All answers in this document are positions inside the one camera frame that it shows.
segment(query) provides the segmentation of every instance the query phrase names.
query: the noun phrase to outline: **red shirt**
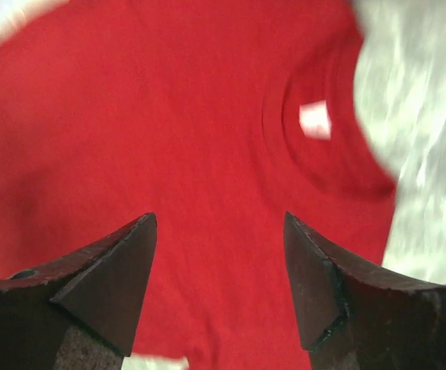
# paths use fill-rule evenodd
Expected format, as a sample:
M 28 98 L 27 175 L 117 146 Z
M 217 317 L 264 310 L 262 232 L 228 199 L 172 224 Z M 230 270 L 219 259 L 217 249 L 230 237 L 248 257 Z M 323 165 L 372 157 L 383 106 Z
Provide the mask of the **red shirt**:
M 342 0 L 72 0 L 0 47 L 0 278 L 146 212 L 134 349 L 191 368 L 307 368 L 282 246 L 293 212 L 380 263 L 394 183 L 356 123 Z M 299 107 L 325 100 L 331 139 Z

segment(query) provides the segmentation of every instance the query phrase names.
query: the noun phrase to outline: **clothing label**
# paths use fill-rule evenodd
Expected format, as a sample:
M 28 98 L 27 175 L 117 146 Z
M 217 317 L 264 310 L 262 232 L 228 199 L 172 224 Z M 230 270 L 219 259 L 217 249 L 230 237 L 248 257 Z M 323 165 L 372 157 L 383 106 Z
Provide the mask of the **clothing label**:
M 326 101 L 300 106 L 299 121 L 306 136 L 321 140 L 331 138 L 331 120 Z

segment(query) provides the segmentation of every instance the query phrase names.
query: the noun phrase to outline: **red t-shirt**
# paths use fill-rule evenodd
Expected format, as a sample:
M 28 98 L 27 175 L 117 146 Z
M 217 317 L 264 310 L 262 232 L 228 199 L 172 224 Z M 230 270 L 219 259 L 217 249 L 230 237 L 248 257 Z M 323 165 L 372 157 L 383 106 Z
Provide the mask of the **red t-shirt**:
M 0 278 L 153 211 L 134 350 L 307 368 L 285 211 L 377 263 L 394 211 L 355 119 L 361 43 L 342 0 L 72 0 L 32 22 L 0 47 Z M 330 140 L 299 125 L 323 100 Z

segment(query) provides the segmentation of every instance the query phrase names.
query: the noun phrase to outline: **white surface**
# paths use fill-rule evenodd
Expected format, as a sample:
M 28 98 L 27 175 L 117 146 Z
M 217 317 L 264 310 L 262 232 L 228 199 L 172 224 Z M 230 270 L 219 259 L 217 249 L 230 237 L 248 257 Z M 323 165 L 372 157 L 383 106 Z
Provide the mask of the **white surface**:
M 0 0 L 0 40 L 60 0 Z M 399 179 L 383 265 L 446 282 L 446 0 L 356 0 L 367 40 L 356 108 L 379 161 Z M 124 370 L 186 364 L 127 359 Z

